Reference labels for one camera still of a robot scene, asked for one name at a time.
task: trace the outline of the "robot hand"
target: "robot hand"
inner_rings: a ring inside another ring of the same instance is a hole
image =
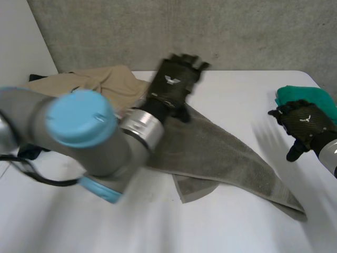
[[[202,62],[196,67],[198,58],[187,54],[173,54],[170,59],[164,59],[147,93],[147,99],[161,101],[173,112],[173,116],[183,122],[190,120],[185,99],[192,92],[194,84],[199,81],[201,72],[210,66]]]
[[[305,100],[288,102],[276,110],[269,111],[268,114],[274,116],[287,134],[296,139],[286,156],[290,162],[297,160],[303,152],[314,149],[312,142],[324,136],[322,133],[336,133],[332,120],[315,104]]]

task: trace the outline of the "gray wall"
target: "gray wall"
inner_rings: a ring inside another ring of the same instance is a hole
[[[336,0],[28,0],[59,71],[170,52],[214,70],[305,71],[337,101]]]

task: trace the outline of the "green towel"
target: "green towel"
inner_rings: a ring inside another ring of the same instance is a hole
[[[305,99],[316,104],[337,124],[337,109],[330,95],[323,89],[314,87],[286,86],[277,90],[275,102],[283,105],[289,101]]]

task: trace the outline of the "tan fabric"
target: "tan fabric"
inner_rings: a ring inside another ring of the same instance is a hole
[[[60,96],[71,90],[93,90],[106,97],[116,111],[131,107],[146,91],[148,83],[136,79],[126,66],[77,70],[52,75],[24,85],[38,93]]]

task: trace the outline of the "white tabletop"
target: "white tabletop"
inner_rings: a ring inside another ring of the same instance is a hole
[[[152,72],[134,73],[149,80]],[[298,71],[208,71],[189,104],[265,159],[307,222],[225,184],[182,204],[171,175],[146,169],[112,205],[80,186],[46,186],[9,167],[0,179],[0,252],[335,252],[337,181],[312,152],[287,162],[293,139],[267,115],[285,85],[317,86]],[[53,179],[83,172],[54,152],[35,164]]]

